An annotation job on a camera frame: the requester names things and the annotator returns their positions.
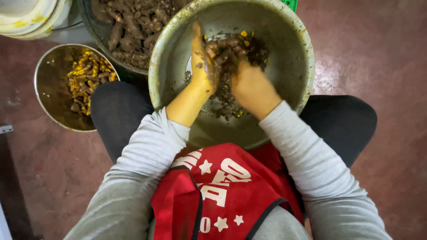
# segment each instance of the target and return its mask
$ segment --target green crate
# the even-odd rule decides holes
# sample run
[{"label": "green crate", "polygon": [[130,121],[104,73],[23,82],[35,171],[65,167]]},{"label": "green crate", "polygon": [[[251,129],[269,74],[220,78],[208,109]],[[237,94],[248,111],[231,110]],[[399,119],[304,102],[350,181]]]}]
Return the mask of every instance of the green crate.
[{"label": "green crate", "polygon": [[298,4],[298,0],[280,0],[284,4],[288,5],[292,11],[296,12],[296,5]]}]

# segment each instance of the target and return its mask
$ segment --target person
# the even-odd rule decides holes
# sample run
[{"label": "person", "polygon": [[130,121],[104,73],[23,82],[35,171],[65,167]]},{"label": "person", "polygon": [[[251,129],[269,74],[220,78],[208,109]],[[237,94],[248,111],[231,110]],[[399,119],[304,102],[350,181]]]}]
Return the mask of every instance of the person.
[{"label": "person", "polygon": [[159,111],[130,84],[96,89],[92,118],[115,165],[66,240],[309,239],[303,214],[314,239],[391,239],[349,170],[376,128],[369,105],[310,96],[298,116],[241,60],[232,94],[272,145],[250,154],[225,143],[174,160],[218,84],[196,23],[191,64],[189,85]]}]

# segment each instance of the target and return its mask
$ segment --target bowl rim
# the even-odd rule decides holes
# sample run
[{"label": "bowl rim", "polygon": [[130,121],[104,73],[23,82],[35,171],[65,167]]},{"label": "bowl rim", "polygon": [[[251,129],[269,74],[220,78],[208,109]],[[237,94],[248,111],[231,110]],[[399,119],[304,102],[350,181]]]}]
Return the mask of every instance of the bowl rim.
[{"label": "bowl rim", "polygon": [[[166,49],[167,43],[172,38],[176,29],[181,27],[183,23],[196,15],[199,11],[204,10],[208,7],[229,2],[243,2],[248,3],[247,0],[195,0],[187,4],[182,8],[169,23],[165,26],[161,32],[151,55],[149,70],[148,70],[148,87],[150,93],[150,99],[155,110],[158,110],[163,107],[161,104],[161,98],[159,93],[160,82],[158,79],[160,61],[162,54]],[[301,113],[304,106],[306,105],[308,98],[310,96],[311,90],[313,88],[314,75],[315,75],[315,60],[314,60],[314,51],[313,45],[311,43],[310,36],[308,35],[307,29],[304,24],[297,16],[297,14],[292,11],[292,9],[287,6],[285,3],[277,0],[251,0],[250,3],[260,4],[272,11],[275,11],[280,15],[283,20],[292,22],[292,25],[295,27],[295,31],[298,32],[298,38],[300,39],[301,44],[306,50],[305,61],[307,62],[306,70],[308,73],[307,88],[304,92],[302,99],[300,100],[296,112]]]},{"label": "bowl rim", "polygon": [[[92,51],[94,51],[94,52],[96,52],[96,53],[98,53],[99,55],[101,55],[103,58],[105,58],[108,62],[109,62],[109,64],[113,67],[113,70],[117,73],[117,71],[116,71],[116,69],[114,68],[114,65],[113,64],[111,64],[111,61],[108,59],[108,58],[106,58],[106,56],[103,54],[103,53],[101,53],[100,51],[98,51],[98,50],[96,50],[96,49],[94,49],[93,47],[90,47],[90,46],[87,46],[87,45],[84,45],[84,44],[61,44],[61,45],[58,45],[58,46],[55,46],[55,47],[53,47],[53,48],[51,48],[51,49],[49,49],[49,50],[47,50],[47,52],[45,52],[44,54],[43,54],[43,56],[41,56],[41,58],[39,59],[39,61],[38,61],[38,63],[37,63],[37,66],[35,67],[35,72],[34,72],[34,90],[35,90],[35,95],[37,96],[37,100],[38,100],[38,103],[40,103],[40,106],[41,106],[41,108],[43,108],[43,110],[44,110],[44,112],[54,121],[54,122],[56,122],[57,124],[59,124],[59,125],[61,125],[62,127],[64,127],[65,129],[68,129],[68,130],[72,130],[72,131],[75,131],[75,132],[95,132],[97,129],[95,128],[94,130],[77,130],[77,129],[73,129],[73,128],[71,128],[71,127],[68,127],[68,126],[65,126],[64,124],[62,124],[62,123],[60,123],[59,121],[57,121],[55,118],[53,118],[52,117],[52,115],[50,115],[50,113],[46,110],[46,108],[44,107],[44,105],[43,105],[43,103],[41,102],[41,99],[40,99],[40,96],[39,96],[39,94],[38,94],[38,91],[37,91],[37,73],[38,73],[38,69],[39,69],[39,67],[40,67],[40,65],[41,65],[41,63],[43,62],[43,59],[49,54],[49,53],[51,53],[53,50],[55,50],[55,49],[57,49],[57,48],[60,48],[60,47],[66,47],[66,46],[80,46],[80,47],[87,47],[87,48],[89,48],[89,49],[91,49]],[[120,81],[120,77],[119,77],[119,75],[117,74],[117,81]]]}]

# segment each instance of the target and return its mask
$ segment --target gray sleeve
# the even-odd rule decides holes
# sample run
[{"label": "gray sleeve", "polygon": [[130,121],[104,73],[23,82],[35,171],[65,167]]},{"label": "gray sleeve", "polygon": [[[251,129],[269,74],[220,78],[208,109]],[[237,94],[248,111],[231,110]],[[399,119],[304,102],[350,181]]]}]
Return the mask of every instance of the gray sleeve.
[{"label": "gray sleeve", "polygon": [[341,158],[283,101],[259,123],[301,192],[314,239],[391,239]]},{"label": "gray sleeve", "polygon": [[190,129],[165,109],[145,116],[66,240],[146,239],[151,197]]}]

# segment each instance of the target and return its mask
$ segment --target yellow-stained hand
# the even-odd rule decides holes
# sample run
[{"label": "yellow-stained hand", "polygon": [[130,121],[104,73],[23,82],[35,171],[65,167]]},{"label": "yellow-stained hand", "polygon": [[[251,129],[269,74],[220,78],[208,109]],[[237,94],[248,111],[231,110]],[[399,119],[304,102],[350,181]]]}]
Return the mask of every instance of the yellow-stained hand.
[{"label": "yellow-stained hand", "polygon": [[205,92],[212,95],[218,87],[218,75],[214,71],[212,59],[206,53],[202,43],[202,32],[197,22],[193,23],[193,38],[191,41],[191,83],[206,88]]},{"label": "yellow-stained hand", "polygon": [[237,73],[231,79],[231,93],[259,121],[266,118],[282,101],[261,68],[251,66],[246,59],[239,59]]},{"label": "yellow-stained hand", "polygon": [[191,45],[191,81],[166,107],[169,120],[187,127],[191,127],[203,104],[218,86],[218,78],[212,60],[203,48],[202,33],[197,22],[193,24]]}]

